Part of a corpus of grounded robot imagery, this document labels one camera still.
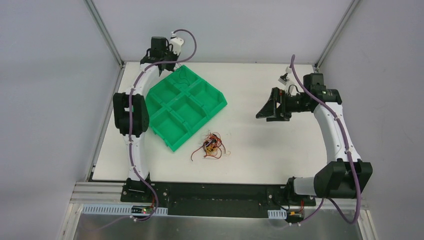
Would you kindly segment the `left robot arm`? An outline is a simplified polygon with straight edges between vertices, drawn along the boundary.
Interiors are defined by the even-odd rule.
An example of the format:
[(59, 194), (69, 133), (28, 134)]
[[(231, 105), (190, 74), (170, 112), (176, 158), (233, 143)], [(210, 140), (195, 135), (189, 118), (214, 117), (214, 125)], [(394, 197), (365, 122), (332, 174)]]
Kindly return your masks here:
[(145, 156), (145, 137), (150, 124), (146, 95), (159, 82), (164, 70), (173, 70), (184, 43), (175, 34), (170, 39), (152, 37), (150, 48), (138, 64), (135, 80), (125, 91), (115, 93), (112, 98), (114, 124), (127, 147), (129, 171), (125, 191), (133, 193), (143, 203), (153, 195), (153, 189), (147, 182), (149, 170)]

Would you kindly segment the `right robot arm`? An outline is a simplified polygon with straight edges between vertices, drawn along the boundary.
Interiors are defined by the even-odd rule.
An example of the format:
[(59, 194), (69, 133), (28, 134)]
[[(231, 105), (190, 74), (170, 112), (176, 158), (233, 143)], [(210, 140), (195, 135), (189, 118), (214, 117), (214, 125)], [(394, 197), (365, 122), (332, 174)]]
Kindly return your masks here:
[(370, 162), (356, 151), (343, 116), (342, 98), (337, 89), (327, 88), (321, 73), (303, 77), (306, 92), (291, 94), (294, 82), (288, 74), (279, 77), (285, 88), (273, 87), (265, 105), (256, 114), (268, 122), (288, 122), (293, 113), (311, 112), (318, 122), (327, 164), (312, 177), (291, 177), (283, 191), (284, 200), (296, 205), (306, 196), (325, 199), (355, 199), (373, 173)]

